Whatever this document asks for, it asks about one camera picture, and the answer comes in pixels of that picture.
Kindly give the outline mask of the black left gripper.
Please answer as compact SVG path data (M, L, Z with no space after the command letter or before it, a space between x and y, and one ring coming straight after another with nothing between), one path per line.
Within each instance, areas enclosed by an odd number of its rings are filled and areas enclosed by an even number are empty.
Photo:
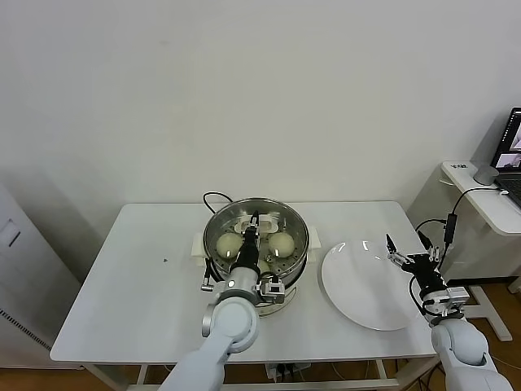
M243 244L235 262L236 267L244 267L259 272L259 250L256 246L255 235L260 232L260 214L255 210L251 216L250 224L243 232Z

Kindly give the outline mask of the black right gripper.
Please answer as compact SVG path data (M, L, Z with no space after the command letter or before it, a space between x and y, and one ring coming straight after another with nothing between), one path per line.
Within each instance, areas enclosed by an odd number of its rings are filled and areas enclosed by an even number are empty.
M416 233L428 254L414 254L407 257L397 250L391 236L386 234L387 258L403 271L411 273L418 281L421 292L444 291L447 286L437 270L437 263L440 262L440 247L434 245L421 231Z

